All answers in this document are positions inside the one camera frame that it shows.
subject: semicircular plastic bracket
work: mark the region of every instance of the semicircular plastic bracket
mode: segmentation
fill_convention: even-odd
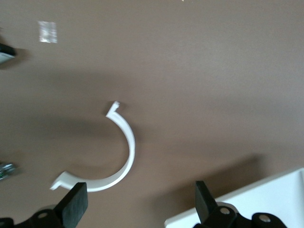
[[[119,107],[119,102],[115,101],[112,104],[110,110],[108,111],[106,117],[112,120],[115,124],[117,124],[117,126],[122,130],[122,132],[124,133],[127,139],[129,145],[129,157],[127,162],[124,164],[124,166],[112,176],[98,180],[83,179],[80,177],[76,177],[65,171],[62,174],[60,174],[57,177],[57,179],[53,182],[50,188],[51,190],[55,190],[59,186],[70,190],[78,182],[86,182],[88,192],[101,191],[117,184],[127,175],[127,173],[130,171],[133,165],[135,158],[135,137],[127,121],[116,112],[116,109],[118,107]]]

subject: black object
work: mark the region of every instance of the black object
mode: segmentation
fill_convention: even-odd
[[[256,213],[249,220],[228,206],[219,206],[203,181],[196,182],[195,208],[201,224],[194,228],[287,228],[272,214]]]
[[[86,183],[77,183],[53,210],[38,211],[16,225],[11,218],[0,218],[0,228],[75,228],[87,205]]]
[[[14,48],[0,44],[0,64],[14,58],[15,56],[16,52]]]

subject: metal screw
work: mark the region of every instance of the metal screw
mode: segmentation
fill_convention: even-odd
[[[230,214],[230,210],[228,208],[221,208],[220,212],[222,212],[222,214],[224,214],[224,215]]]
[[[260,220],[262,220],[263,222],[270,222],[270,218],[267,215],[260,215],[258,217]]]
[[[46,212],[41,213],[40,215],[38,215],[38,219],[44,218],[46,217],[48,214]]]
[[[0,180],[8,177],[15,170],[15,166],[12,163],[0,164]]]

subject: tape piece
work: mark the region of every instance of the tape piece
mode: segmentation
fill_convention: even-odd
[[[46,21],[38,21],[38,23],[40,25],[40,42],[57,43],[56,23]]]
[[[127,139],[129,145],[129,157],[124,166],[112,176],[99,180],[83,179],[65,171],[53,182],[50,188],[51,190],[55,190],[59,186],[70,190],[78,182],[86,182],[88,192],[102,191],[117,184],[127,175],[135,159],[135,137],[128,122],[116,112],[118,107],[119,102],[115,101],[108,111],[106,117],[112,120],[122,130]]]

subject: brown surface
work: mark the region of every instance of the brown surface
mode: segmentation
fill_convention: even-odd
[[[38,21],[57,24],[39,42]],[[79,228],[161,228],[193,204],[304,165],[301,0],[2,0],[0,215],[16,222],[67,193],[68,170],[117,171],[126,141],[105,118],[114,100],[134,129],[130,173],[89,194]]]

